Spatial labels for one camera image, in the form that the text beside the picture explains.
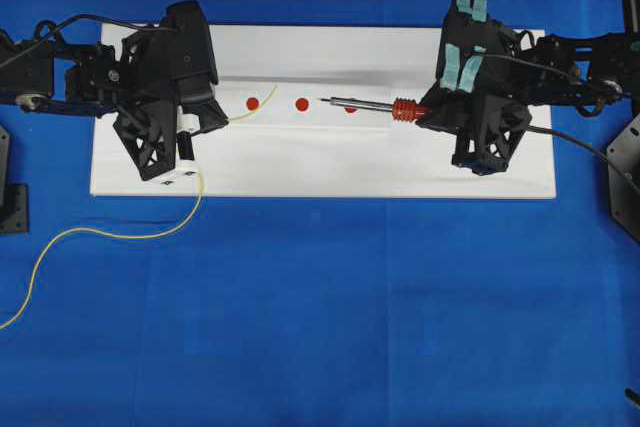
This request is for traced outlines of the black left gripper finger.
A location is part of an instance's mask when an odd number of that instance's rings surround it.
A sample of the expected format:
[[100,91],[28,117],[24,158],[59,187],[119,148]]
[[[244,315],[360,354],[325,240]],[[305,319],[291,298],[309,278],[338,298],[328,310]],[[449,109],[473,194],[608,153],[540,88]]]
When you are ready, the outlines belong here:
[[229,124],[229,118],[215,98],[194,104],[192,111],[199,121],[197,133],[209,133]]
[[192,137],[189,132],[181,131],[177,134],[177,148],[179,158],[182,161],[195,160]]

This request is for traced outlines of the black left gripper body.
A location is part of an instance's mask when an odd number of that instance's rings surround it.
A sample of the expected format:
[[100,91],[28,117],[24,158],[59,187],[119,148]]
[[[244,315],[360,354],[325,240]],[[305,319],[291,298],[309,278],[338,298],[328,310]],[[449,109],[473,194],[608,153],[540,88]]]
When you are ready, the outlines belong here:
[[192,115],[182,104],[170,76],[166,42],[171,29],[138,31],[122,41],[117,57],[112,47],[76,46],[65,73],[64,110],[72,115],[101,117],[114,113],[113,128],[143,181],[176,168],[178,117]]

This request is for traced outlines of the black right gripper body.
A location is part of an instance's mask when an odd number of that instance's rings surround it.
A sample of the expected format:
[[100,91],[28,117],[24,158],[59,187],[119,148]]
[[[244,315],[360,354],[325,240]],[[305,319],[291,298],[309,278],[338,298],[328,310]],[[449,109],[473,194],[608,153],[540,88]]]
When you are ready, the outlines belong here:
[[460,94],[434,86],[424,106],[424,127],[455,137],[451,164],[479,176],[508,169],[532,120],[527,106],[487,91]]

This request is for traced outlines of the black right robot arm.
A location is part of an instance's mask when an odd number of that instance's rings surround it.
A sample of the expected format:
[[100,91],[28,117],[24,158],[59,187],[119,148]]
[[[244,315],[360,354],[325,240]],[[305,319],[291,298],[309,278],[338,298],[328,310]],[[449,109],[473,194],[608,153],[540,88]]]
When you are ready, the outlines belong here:
[[523,34],[483,44],[443,46],[417,126],[455,138],[453,165],[483,176],[502,173],[531,128],[531,107],[574,108],[586,118],[639,97],[639,36],[588,39],[548,35],[530,48]]

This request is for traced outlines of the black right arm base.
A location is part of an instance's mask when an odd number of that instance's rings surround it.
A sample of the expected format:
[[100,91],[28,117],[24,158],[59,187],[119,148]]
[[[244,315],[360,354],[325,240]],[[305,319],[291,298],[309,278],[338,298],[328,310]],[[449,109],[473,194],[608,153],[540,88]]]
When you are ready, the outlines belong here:
[[639,116],[635,116],[607,147],[607,158],[621,171],[608,168],[612,218],[639,241]]

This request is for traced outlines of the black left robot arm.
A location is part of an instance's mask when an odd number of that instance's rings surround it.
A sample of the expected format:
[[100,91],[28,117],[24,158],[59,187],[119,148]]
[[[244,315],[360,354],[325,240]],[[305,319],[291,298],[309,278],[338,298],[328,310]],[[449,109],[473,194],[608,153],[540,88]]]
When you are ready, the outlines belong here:
[[193,137],[224,128],[209,26],[131,25],[122,51],[72,44],[44,20],[31,38],[1,35],[1,101],[27,113],[115,117],[113,129],[144,181],[194,158]]

